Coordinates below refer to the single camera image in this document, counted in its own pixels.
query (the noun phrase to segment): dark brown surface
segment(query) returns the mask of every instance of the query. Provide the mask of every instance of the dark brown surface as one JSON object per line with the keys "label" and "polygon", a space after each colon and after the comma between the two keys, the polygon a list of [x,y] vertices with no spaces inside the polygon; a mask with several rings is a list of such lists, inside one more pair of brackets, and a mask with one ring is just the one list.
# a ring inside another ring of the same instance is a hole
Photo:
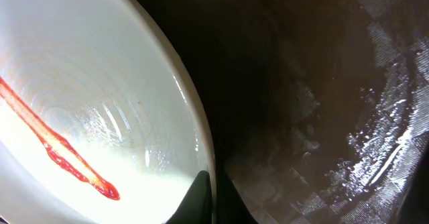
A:
{"label": "dark brown surface", "polygon": [[392,220],[429,138],[428,0],[138,1],[260,223]]}

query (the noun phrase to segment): red sauce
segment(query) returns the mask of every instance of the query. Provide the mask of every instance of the red sauce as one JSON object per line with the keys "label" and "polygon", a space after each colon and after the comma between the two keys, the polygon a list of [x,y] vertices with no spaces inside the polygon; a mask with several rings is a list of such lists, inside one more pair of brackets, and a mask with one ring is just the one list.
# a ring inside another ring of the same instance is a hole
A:
{"label": "red sauce", "polygon": [[45,147],[49,157],[62,169],[68,171],[82,182],[87,182],[96,188],[105,197],[119,200],[117,189],[97,174],[89,164],[68,143],[67,139],[48,127],[17,95],[10,86],[0,77],[0,97],[16,112],[28,125]]}

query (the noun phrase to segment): ketchup smear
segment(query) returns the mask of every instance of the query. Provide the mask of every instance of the ketchup smear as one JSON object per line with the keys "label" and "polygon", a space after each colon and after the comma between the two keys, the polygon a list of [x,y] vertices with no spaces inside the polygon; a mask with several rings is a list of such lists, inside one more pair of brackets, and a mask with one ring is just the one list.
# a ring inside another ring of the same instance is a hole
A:
{"label": "ketchup smear", "polygon": [[49,157],[61,168],[74,175],[82,182],[87,182],[96,188],[105,197],[118,201],[117,189],[80,157],[67,139],[48,127],[17,95],[10,86],[0,77],[0,97],[15,111],[15,113],[37,135]]}

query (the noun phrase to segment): red sauce streak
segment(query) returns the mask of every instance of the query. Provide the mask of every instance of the red sauce streak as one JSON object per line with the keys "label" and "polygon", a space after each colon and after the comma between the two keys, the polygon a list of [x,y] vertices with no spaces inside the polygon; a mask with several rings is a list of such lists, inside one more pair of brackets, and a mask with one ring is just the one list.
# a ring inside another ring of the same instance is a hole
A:
{"label": "red sauce streak", "polygon": [[[89,164],[78,154],[78,152],[68,143],[67,139],[48,127],[17,95],[10,86],[0,77],[0,97],[17,113],[17,115],[30,127],[37,135],[49,157],[61,168],[74,175],[82,182],[87,182],[96,188],[105,197],[118,201],[120,199],[117,189],[99,174],[97,174]],[[83,175],[75,168],[64,154],[72,154],[75,162],[90,172],[90,176]]]}

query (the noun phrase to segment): white bowl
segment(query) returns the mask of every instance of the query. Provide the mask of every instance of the white bowl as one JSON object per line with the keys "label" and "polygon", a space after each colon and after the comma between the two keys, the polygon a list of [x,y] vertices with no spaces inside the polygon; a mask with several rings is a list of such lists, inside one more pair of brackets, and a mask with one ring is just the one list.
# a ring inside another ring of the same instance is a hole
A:
{"label": "white bowl", "polygon": [[121,195],[108,199],[58,167],[0,99],[8,222],[162,223],[199,171],[215,190],[196,90],[133,0],[0,0],[0,76]]}

